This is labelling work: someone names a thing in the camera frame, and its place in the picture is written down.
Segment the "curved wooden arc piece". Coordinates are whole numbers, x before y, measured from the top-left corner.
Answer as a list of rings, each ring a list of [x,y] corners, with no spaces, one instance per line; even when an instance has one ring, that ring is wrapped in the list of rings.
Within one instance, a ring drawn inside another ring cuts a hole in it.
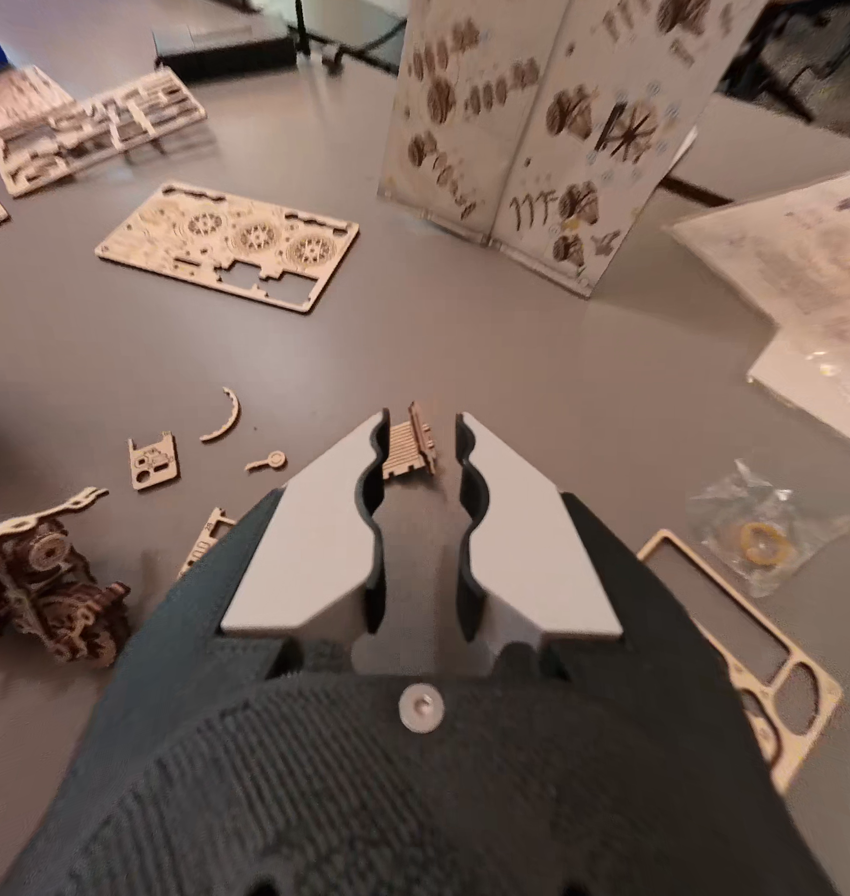
[[[203,444],[210,444],[221,441],[229,434],[237,425],[241,416],[241,402],[234,390],[228,386],[222,387],[223,393],[229,399],[229,417],[216,430],[203,434],[199,437],[199,441]]]

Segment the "wooden radiator grille piece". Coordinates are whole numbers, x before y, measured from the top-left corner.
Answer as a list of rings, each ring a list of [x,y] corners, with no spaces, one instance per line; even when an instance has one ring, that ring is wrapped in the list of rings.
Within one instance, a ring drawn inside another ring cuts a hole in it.
[[[421,470],[436,476],[437,451],[431,427],[422,415],[419,402],[413,400],[408,405],[408,420],[391,427],[383,480]]]

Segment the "plastic-wrapped paper sheet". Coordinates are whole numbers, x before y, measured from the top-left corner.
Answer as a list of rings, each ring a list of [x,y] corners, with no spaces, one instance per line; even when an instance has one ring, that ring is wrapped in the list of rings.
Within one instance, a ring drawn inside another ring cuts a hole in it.
[[[668,232],[773,323],[746,379],[850,442],[850,172]]]

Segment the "grey desk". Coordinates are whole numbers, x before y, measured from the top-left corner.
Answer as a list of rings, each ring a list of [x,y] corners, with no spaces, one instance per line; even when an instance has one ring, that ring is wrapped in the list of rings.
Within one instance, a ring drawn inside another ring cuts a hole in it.
[[[658,191],[583,301],[501,253],[376,195],[393,79],[319,62],[210,84],[207,120],[10,200],[0,225],[0,521],[83,487],[69,518],[103,581],[132,587],[140,625],[209,511],[238,519],[375,411],[416,399],[436,477],[388,486],[386,623],[364,669],[462,666],[451,625],[459,540],[453,421],[470,411],[629,546],[659,529],[695,544],[688,497],[748,462],[850,515],[850,444],[745,374],[771,327],[670,238],[692,209]],[[96,245],[165,182],[356,221],[360,233],[309,315],[99,260]],[[221,441],[199,437],[241,416]],[[176,441],[178,479],[133,490],[127,441]],[[283,469],[245,465],[273,451]],[[789,798],[850,813],[850,532],[764,602],[844,688]]]

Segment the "wooden sheet with empty cutouts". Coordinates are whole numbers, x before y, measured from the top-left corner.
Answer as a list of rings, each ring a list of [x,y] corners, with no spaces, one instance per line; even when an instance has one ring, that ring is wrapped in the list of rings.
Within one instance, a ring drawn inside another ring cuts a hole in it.
[[[0,132],[0,176],[20,198],[207,118],[169,68],[81,102],[71,101]]]

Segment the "clear acrylic booklet stand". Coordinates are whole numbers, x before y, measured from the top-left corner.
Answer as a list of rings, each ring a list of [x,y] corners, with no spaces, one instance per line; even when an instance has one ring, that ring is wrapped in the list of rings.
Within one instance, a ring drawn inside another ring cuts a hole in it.
[[[427,221],[443,232],[463,239],[474,245],[490,248],[498,251],[531,270],[543,278],[553,281],[569,292],[587,299],[596,286],[596,280],[587,276],[587,250],[581,234],[574,227],[580,221],[577,218],[567,218],[561,225],[552,225],[547,228],[546,252],[540,254],[531,251],[516,241],[497,236],[489,236],[465,227],[460,222],[443,218],[430,210],[419,208],[401,199],[386,185],[379,185],[380,198],[394,203],[410,211],[415,217]]]

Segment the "clear bag with rubber bands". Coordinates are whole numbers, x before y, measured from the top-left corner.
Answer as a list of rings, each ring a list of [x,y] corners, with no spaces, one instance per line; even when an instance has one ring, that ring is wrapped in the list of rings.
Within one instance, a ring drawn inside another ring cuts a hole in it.
[[[688,497],[686,514],[700,545],[743,580],[753,599],[771,596],[850,532],[850,515],[806,502],[740,458]]]

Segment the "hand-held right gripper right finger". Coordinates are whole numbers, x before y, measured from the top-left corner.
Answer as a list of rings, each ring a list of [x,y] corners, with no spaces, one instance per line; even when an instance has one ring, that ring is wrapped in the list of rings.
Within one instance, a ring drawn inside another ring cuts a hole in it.
[[[461,542],[456,615],[487,651],[615,643],[623,626],[556,484],[470,412],[456,417]]]

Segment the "empty wooden sheet frame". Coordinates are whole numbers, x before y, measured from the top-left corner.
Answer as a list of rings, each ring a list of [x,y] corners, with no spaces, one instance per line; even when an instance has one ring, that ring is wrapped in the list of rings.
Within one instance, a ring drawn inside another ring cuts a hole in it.
[[[638,551],[637,557],[647,565],[649,559],[665,545],[683,556],[786,651],[786,659],[778,666],[773,677],[763,681],[729,647],[702,624],[696,623],[706,641],[724,661],[728,678],[742,700],[744,713],[754,731],[755,741],[765,759],[773,785],[784,795],[842,704],[843,688],[800,644],[756,609],[674,532],[664,529],[655,532]],[[788,679],[800,669],[805,669],[811,678],[814,709],[807,728],[802,732],[795,732],[782,718],[777,700]]]

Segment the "wooden sheet with wheel parts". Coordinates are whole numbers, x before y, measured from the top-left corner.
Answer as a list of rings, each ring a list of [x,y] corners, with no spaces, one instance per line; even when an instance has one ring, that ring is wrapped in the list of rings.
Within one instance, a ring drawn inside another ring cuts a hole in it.
[[[95,248],[99,260],[309,314],[357,222],[169,182]]]

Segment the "printed instruction booklet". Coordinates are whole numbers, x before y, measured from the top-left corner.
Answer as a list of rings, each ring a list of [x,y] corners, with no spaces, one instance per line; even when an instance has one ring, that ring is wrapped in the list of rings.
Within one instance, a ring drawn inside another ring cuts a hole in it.
[[[410,2],[379,185],[596,286],[766,2]]]

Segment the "assembled wooden model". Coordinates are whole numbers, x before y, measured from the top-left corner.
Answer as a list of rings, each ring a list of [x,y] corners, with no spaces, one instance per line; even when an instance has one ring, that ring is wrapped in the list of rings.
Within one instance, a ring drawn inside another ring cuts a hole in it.
[[[131,637],[130,588],[98,583],[62,519],[108,490],[86,487],[61,504],[0,522],[0,636],[36,638],[58,662],[113,666]]]

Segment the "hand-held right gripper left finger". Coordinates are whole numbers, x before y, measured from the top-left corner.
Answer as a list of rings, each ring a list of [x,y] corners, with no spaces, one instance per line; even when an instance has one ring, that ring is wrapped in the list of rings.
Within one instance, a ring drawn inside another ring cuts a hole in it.
[[[379,409],[277,494],[220,620],[220,648],[266,665],[352,670],[386,612],[384,536],[390,413]]]

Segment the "wooden window piece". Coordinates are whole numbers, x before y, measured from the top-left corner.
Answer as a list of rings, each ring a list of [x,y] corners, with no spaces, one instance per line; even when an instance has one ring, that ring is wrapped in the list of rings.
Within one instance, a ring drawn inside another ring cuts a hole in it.
[[[214,507],[191,550],[184,559],[177,577],[182,578],[237,524],[221,507]]]

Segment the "small wooden plate with holes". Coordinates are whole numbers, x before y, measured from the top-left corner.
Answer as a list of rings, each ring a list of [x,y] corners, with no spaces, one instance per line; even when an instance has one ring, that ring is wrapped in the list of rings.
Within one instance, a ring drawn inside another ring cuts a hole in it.
[[[145,446],[137,446],[129,439],[127,450],[133,490],[159,487],[179,478],[176,441],[171,431],[163,431],[157,442]]]

